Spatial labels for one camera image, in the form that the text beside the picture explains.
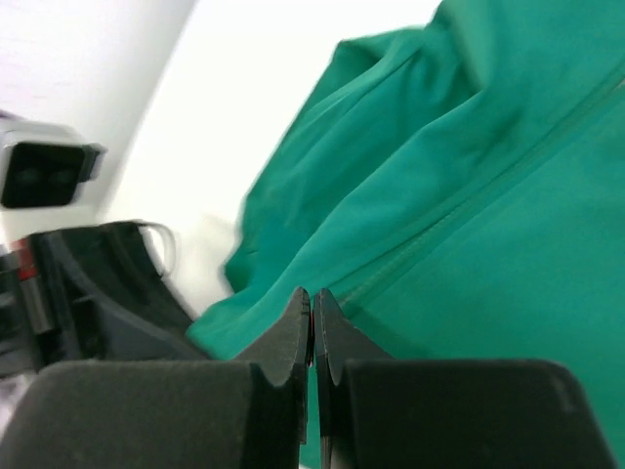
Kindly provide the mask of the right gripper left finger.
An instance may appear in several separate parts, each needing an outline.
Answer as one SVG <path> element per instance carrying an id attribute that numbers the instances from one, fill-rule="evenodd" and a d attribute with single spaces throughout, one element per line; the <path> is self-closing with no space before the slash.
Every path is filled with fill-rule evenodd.
<path id="1" fill-rule="evenodd" d="M 278 320 L 234 358 L 258 365 L 272 386 L 291 388 L 299 443 L 307 441 L 311 313 L 309 293 L 297 287 Z"/>

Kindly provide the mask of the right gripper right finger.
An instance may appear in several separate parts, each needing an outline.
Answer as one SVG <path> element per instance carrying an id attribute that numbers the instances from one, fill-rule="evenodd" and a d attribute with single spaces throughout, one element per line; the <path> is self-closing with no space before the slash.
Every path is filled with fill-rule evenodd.
<path id="1" fill-rule="evenodd" d="M 389 360 L 392 356 L 375 344 L 344 315 L 332 292 L 315 294 L 312 309 L 317 376 L 321 466 L 355 468 L 352 385 L 344 376 L 349 360 Z"/>

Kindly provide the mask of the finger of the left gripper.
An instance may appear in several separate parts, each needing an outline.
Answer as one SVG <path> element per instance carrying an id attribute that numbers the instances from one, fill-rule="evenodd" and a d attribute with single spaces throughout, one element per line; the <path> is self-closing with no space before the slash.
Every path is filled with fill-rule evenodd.
<path id="1" fill-rule="evenodd" d="M 95 306 L 97 339 L 106 360 L 202 361 L 208 354 L 186 338 L 185 305 L 150 257 L 141 223 L 111 222 L 48 233 L 48 247 L 79 303 Z"/>

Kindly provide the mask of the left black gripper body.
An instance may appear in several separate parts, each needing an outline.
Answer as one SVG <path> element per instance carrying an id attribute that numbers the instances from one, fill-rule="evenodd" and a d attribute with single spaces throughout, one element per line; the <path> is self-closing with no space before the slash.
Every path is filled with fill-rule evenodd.
<path id="1" fill-rule="evenodd" d="M 73 358 L 73 325 L 54 243 L 59 230 L 1 247 L 1 374 L 35 372 Z"/>

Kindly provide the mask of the green zip-up jacket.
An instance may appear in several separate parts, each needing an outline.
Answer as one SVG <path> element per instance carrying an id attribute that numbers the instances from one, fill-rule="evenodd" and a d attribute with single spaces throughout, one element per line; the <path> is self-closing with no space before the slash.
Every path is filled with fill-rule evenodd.
<path id="1" fill-rule="evenodd" d="M 402 357 L 541 358 L 624 456 L 624 5 L 444 1 L 340 43 L 248 193 L 230 359 L 297 287 Z"/>

